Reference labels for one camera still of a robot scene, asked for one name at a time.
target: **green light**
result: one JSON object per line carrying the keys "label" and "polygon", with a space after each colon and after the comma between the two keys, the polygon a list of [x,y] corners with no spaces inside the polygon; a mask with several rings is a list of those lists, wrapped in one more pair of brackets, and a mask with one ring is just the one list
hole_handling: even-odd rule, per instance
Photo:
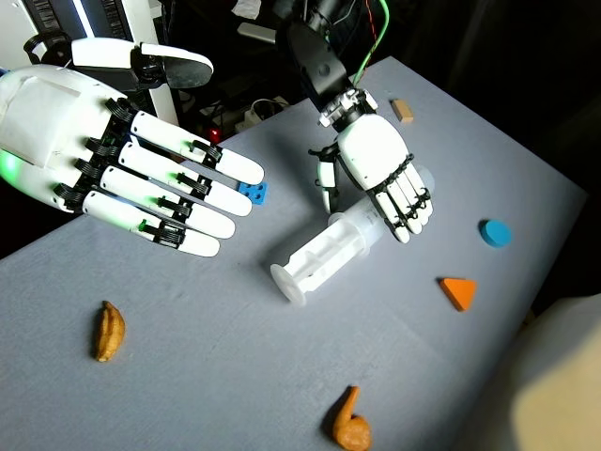
{"label": "green light", "polygon": [[0,149],[0,177],[14,186],[19,178],[22,162],[19,157]]}

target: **green wire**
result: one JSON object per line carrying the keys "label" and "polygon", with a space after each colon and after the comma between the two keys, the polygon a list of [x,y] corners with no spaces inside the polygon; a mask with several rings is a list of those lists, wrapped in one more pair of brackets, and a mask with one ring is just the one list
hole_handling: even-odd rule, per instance
{"label": "green wire", "polygon": [[384,10],[384,25],[382,25],[382,29],[379,32],[379,36],[378,36],[378,39],[376,39],[376,43],[374,43],[374,45],[370,49],[369,53],[367,54],[367,56],[365,57],[365,59],[363,60],[361,65],[359,66],[359,70],[357,70],[357,73],[355,74],[355,78],[353,78],[353,85],[355,85],[355,86],[361,80],[361,77],[363,77],[363,73],[365,72],[365,66],[367,66],[367,63],[369,62],[369,60],[372,57],[372,54],[374,54],[374,52],[376,51],[376,48],[378,47],[379,42],[382,40],[382,38],[384,38],[384,34],[386,33],[386,29],[388,28],[388,22],[389,22],[390,16],[391,16],[390,12],[388,11],[388,5],[386,5],[386,0],[379,0],[379,3],[382,5],[382,9]]}

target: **orange triangular block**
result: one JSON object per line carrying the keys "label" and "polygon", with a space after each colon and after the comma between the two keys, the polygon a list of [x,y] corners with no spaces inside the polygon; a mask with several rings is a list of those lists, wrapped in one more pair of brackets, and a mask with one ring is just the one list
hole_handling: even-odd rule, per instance
{"label": "orange triangular block", "polygon": [[467,279],[442,279],[440,287],[460,312],[465,312],[471,306],[473,295],[476,294],[476,281]]}

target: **gray tabletop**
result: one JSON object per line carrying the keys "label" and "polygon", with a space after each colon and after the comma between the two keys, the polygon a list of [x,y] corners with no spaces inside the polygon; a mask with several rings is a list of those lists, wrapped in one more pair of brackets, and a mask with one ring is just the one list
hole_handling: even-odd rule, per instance
{"label": "gray tabletop", "polygon": [[[334,137],[308,101],[289,108],[225,143],[262,163],[270,188],[217,257],[81,218],[0,262],[0,448],[333,450],[322,423],[349,384],[373,449],[448,448],[586,194],[394,59],[362,85],[434,174],[422,235],[387,234],[305,308],[288,304],[269,265],[325,226],[307,149]],[[400,124],[390,99],[415,121]],[[512,243],[486,245],[484,218]],[[443,276],[478,282],[470,311]],[[90,356],[103,300],[128,326],[108,364]]]}

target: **brown banana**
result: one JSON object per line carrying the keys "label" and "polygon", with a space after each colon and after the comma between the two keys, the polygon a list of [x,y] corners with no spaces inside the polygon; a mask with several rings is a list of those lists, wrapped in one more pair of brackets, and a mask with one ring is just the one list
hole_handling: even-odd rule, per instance
{"label": "brown banana", "polygon": [[372,445],[369,423],[361,416],[353,416],[360,391],[359,387],[350,388],[347,402],[334,421],[334,440],[348,451],[365,451]]}
{"label": "brown banana", "polygon": [[96,359],[99,362],[108,362],[121,346],[125,336],[125,321],[114,305],[108,301],[104,301],[102,305],[104,309],[102,310]]}

